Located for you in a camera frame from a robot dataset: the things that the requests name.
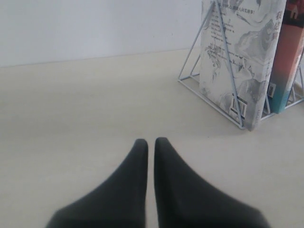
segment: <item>desk surface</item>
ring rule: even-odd
[[[153,147],[165,136],[201,176],[261,209],[273,227],[303,228],[304,104],[239,130],[177,82],[185,56],[0,68],[0,227],[43,227],[145,138],[147,224],[156,228]]]

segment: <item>book cover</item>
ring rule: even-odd
[[[218,0],[244,126],[260,122],[286,0]],[[211,1],[203,1],[203,17]],[[200,91],[239,122],[219,14],[201,33]]]
[[[304,47],[304,0],[287,0],[268,87],[270,109],[285,110]]]

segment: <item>wire book stand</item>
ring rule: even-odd
[[[226,54],[226,58],[227,58],[227,65],[228,65],[228,70],[229,70],[229,77],[231,79],[231,86],[232,86],[232,92],[233,92],[233,96],[234,96],[234,100],[236,101],[236,106],[237,106],[237,114],[238,114],[238,119],[239,121],[236,121],[235,119],[233,119],[230,115],[228,115],[227,113],[225,113],[222,109],[220,109],[214,102],[212,102],[211,100],[209,100],[206,96],[204,96],[202,93],[200,93],[200,91],[198,89],[193,88],[193,86],[185,83],[185,81],[187,79],[190,79],[192,81],[194,81],[196,84],[200,83],[199,80],[199,75],[200,74],[194,74],[194,70],[197,66],[197,64],[200,61],[200,55],[196,58],[194,66],[191,69],[191,72],[189,75],[187,76],[182,76],[182,73],[184,72],[185,66],[190,58],[190,55],[194,49],[194,46],[200,36],[200,33],[204,27],[204,25],[206,24],[206,21],[210,15],[210,13],[212,12],[212,10],[214,9],[214,7],[217,8],[217,12],[218,12],[218,16],[219,16],[219,24],[220,24],[220,29],[221,29],[221,33],[222,33],[222,38],[223,38],[223,43],[224,43],[224,49],[225,49],[225,54]],[[303,74],[302,74],[302,69],[300,67],[298,67],[297,70],[297,77],[300,77],[300,81],[301,81],[301,85],[297,86],[295,84],[293,84],[292,90],[291,90],[291,94],[290,97],[288,99],[287,105],[286,105],[286,109],[290,108],[300,102],[304,101],[304,80],[303,80]],[[210,8],[207,11],[206,16],[204,17],[204,19],[202,20],[202,23],[200,25],[199,31],[196,34],[196,37],[192,43],[192,46],[189,50],[189,53],[187,54],[186,60],[181,68],[180,74],[179,74],[179,78],[178,78],[178,82],[180,82],[181,84],[183,84],[186,88],[188,88],[190,91],[192,91],[195,95],[197,95],[199,98],[201,98],[203,101],[205,101],[207,104],[209,104],[210,106],[212,106],[215,110],[217,110],[219,113],[221,113],[223,116],[225,116],[227,119],[229,119],[231,122],[233,122],[235,125],[237,125],[240,129],[245,129],[244,125],[243,125],[243,120],[241,118],[241,112],[240,112],[240,105],[239,105],[239,101],[238,101],[238,95],[237,95],[237,89],[236,89],[236,85],[234,82],[234,75],[233,75],[233,71],[232,71],[232,66],[231,66],[231,62],[230,62],[230,56],[229,56],[229,52],[228,52],[228,45],[227,45],[227,40],[226,40],[226,36],[225,36],[225,30],[224,30],[224,23],[223,23],[223,18],[221,15],[221,10],[220,10],[220,5],[219,5],[219,0],[213,0],[213,2],[210,5]],[[267,119],[271,116],[275,115],[275,113],[272,113],[270,110],[270,105],[269,105],[269,100],[268,100],[268,96],[266,96],[266,100],[265,100],[265,108],[263,111],[263,116],[262,116],[262,120]]]

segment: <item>white book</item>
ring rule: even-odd
[[[286,0],[218,0],[244,126],[260,122]],[[211,0],[203,0],[204,18]],[[239,122],[216,6],[201,34],[200,91]]]

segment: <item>white metal frame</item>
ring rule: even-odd
[[[214,102],[212,102],[211,100],[209,100],[206,96],[204,96],[202,93],[200,93],[199,91],[196,91],[194,88],[192,88],[190,85],[186,84],[184,81],[187,80],[187,79],[192,79],[194,81],[196,81],[197,83],[200,82],[199,79],[197,79],[197,76],[199,76],[200,74],[193,74],[193,71],[195,69],[195,67],[197,66],[197,64],[199,63],[199,60],[200,60],[200,55],[197,57],[195,63],[194,63],[194,66],[193,68],[191,69],[191,72],[189,75],[187,76],[181,76],[184,69],[185,69],[185,66],[189,60],[189,57],[194,49],[194,46],[200,36],[200,33],[210,15],[210,13],[212,12],[213,8],[216,7],[217,8],[217,11],[218,11],[218,15],[219,15],[219,20],[220,20],[220,27],[221,27],[221,32],[222,32],[222,37],[223,37],[223,40],[224,40],[224,48],[225,48],[225,52],[226,52],[226,57],[227,57],[227,65],[228,65],[228,70],[230,72],[230,79],[231,79],[231,86],[232,86],[232,91],[233,91],[233,94],[234,94],[234,99],[235,101],[237,102],[237,113],[238,113],[238,119],[239,119],[239,122],[236,121],[235,119],[233,119],[231,116],[229,116],[227,113],[225,113],[222,109],[220,109]],[[286,109],[287,108],[290,108],[300,102],[303,102],[304,101],[304,80],[303,80],[303,74],[302,74],[302,69],[299,65],[299,68],[297,70],[297,74],[298,76],[300,76],[300,79],[301,79],[301,93],[302,94],[298,94],[295,92],[295,83],[292,87],[292,91],[291,91],[291,100],[289,98],[288,100],[288,103],[287,103],[287,106],[286,106]],[[219,0],[213,0],[210,8],[208,9],[208,12],[205,16],[205,18],[202,20],[202,23],[200,25],[200,28],[199,28],[199,31],[197,32],[196,34],[196,37],[192,43],[192,46],[190,48],[190,51],[186,57],[186,60],[181,68],[181,71],[180,71],[180,74],[179,74],[179,78],[178,78],[178,82],[180,82],[181,84],[183,84],[186,88],[188,88],[190,91],[192,91],[195,95],[197,95],[199,98],[201,98],[202,100],[204,100],[207,104],[209,104],[210,106],[212,106],[215,110],[217,110],[219,113],[221,113],[223,116],[225,116],[227,119],[229,119],[231,122],[233,122],[235,125],[237,125],[240,129],[245,129],[244,126],[243,126],[243,120],[241,118],[241,113],[240,113],[240,107],[239,107],[239,102],[238,102],[238,98],[237,98],[237,90],[236,90],[236,86],[235,86],[235,82],[234,82],[234,77],[233,77],[233,71],[232,71],[232,67],[231,67],[231,62],[230,62],[230,56],[229,56],[229,52],[228,52],[228,45],[227,45],[227,40],[226,40],[226,36],[225,36],[225,32],[224,32],[224,25],[223,25],[223,19],[222,19],[222,15],[221,15],[221,11],[220,11],[220,6],[219,6]],[[264,119],[267,119],[273,115],[275,115],[275,113],[271,113],[270,111],[270,106],[269,106],[269,100],[268,100],[268,97],[266,96],[266,100],[265,100],[265,106],[266,108],[264,109],[264,116],[262,117],[262,120]]]

